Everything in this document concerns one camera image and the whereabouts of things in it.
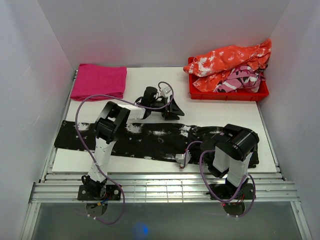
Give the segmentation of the black white tie-dye trousers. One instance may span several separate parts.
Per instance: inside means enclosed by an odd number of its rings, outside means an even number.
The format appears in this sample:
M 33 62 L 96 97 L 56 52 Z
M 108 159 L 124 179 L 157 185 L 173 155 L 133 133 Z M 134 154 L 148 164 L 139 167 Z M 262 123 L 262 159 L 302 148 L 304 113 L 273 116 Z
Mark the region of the black white tie-dye trousers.
M 95 150 L 95 123 L 79 123 L 78 128 L 89 150 Z M 185 152 L 191 130 L 201 129 L 212 133 L 218 128 L 222 127 L 201 127 L 182 123 L 127 123 L 111 154 L 174 162 L 176 154 Z M 76 123 L 72 121 L 62 122 L 54 146 L 60 149 L 87 151 L 77 135 Z

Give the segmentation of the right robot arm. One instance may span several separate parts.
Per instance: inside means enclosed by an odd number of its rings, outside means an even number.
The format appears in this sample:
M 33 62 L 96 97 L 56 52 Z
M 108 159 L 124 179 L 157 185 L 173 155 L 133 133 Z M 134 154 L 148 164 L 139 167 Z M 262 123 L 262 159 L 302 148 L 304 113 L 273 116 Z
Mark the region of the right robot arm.
M 227 124 L 213 132 L 192 129 L 186 153 L 199 161 L 202 180 L 212 199 L 224 204 L 255 198 L 255 183 L 248 173 L 258 163 L 258 134 L 252 129 Z

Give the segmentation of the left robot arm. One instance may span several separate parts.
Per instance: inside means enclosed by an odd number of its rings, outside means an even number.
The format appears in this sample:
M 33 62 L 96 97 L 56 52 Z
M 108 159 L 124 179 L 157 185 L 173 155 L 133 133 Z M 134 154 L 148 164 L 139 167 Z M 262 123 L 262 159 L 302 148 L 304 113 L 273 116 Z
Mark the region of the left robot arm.
M 95 149 L 91 152 L 84 142 L 78 126 L 80 107 L 75 115 L 75 129 L 77 135 L 92 158 L 92 165 L 88 174 L 81 177 L 83 187 L 95 200 L 106 196 L 106 183 L 109 180 L 107 169 L 113 147 L 124 132 L 128 120 L 144 120 L 152 112 L 161 113 L 165 121 L 177 121 L 184 116 L 184 112 L 174 100 L 174 90 L 167 82 L 159 82 L 158 88 L 148 86 L 143 96 L 135 102 L 120 99 L 125 104 L 108 101 L 97 117 L 94 125 Z

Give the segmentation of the orange white tie-dye trousers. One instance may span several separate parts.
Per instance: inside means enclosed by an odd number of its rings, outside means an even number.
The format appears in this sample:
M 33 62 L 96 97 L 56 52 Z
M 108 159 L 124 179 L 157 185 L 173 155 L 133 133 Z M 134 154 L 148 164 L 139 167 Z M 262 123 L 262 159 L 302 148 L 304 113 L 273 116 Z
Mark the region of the orange white tie-dye trousers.
M 186 66 L 190 68 L 190 74 L 199 77 L 193 83 L 199 91 L 213 92 L 236 67 L 249 66 L 253 70 L 264 71 L 268 66 L 271 52 L 271 39 L 254 46 L 230 45 L 195 56 Z

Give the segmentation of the pink camouflage trousers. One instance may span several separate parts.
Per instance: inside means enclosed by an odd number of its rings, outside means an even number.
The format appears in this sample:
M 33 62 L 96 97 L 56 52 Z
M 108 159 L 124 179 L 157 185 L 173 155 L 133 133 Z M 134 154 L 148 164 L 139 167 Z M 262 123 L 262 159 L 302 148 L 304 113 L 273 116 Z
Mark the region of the pink camouflage trousers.
M 220 82 L 214 89 L 214 93 L 236 93 L 244 90 L 248 93 L 257 93 L 260 84 L 264 82 L 263 70 L 253 70 L 248 65 L 238 66 L 231 70 L 230 75 Z

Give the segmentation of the folded magenta trousers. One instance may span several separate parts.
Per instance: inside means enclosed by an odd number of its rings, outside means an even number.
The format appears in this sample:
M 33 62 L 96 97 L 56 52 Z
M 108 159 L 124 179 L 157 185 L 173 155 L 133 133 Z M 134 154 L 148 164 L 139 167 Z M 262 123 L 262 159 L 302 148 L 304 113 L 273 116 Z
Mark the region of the folded magenta trousers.
M 80 64 L 70 98 L 82 102 L 94 95 L 91 102 L 111 97 L 122 99 L 126 88 L 127 68 Z

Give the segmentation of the red plastic bin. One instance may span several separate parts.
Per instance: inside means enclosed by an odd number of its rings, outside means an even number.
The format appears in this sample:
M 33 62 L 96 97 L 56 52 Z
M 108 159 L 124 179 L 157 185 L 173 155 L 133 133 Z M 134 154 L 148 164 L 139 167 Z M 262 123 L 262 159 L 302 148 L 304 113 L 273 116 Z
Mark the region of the red plastic bin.
M 195 86 L 194 83 L 196 82 L 199 77 L 192 73 L 189 73 L 189 67 L 184 66 L 183 71 L 189 74 L 188 81 L 189 81 L 189 94 L 190 98 L 193 100 L 221 100 L 221 101 L 261 101 L 265 97 L 269 95 L 269 90 L 267 84 L 264 80 L 264 73 L 263 71 L 258 70 L 261 75 L 261 83 L 259 85 L 257 92 L 247 91 L 246 89 L 237 89 L 236 91 L 232 92 L 203 92 L 199 91 Z

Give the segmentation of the aluminium rail frame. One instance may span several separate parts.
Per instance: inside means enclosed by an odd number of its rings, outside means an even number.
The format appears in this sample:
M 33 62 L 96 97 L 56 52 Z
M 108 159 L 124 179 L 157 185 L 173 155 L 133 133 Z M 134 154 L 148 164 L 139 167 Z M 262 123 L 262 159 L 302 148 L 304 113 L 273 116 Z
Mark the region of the aluminium rail frame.
M 201 203 L 210 201 L 200 174 L 113 174 L 127 203 Z M 253 173 L 258 202 L 295 202 L 300 196 L 293 181 L 279 172 Z M 78 174 L 48 174 L 35 183 L 31 203 L 75 203 L 82 184 Z

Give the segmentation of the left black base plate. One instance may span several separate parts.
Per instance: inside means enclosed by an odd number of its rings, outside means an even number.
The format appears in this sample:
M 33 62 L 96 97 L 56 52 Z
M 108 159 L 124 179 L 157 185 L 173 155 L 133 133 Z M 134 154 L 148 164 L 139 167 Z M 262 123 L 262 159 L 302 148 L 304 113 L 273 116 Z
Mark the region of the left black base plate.
M 121 199 L 120 188 L 107 184 L 98 190 L 92 190 L 84 185 L 80 185 L 77 194 L 78 201 L 118 201 Z

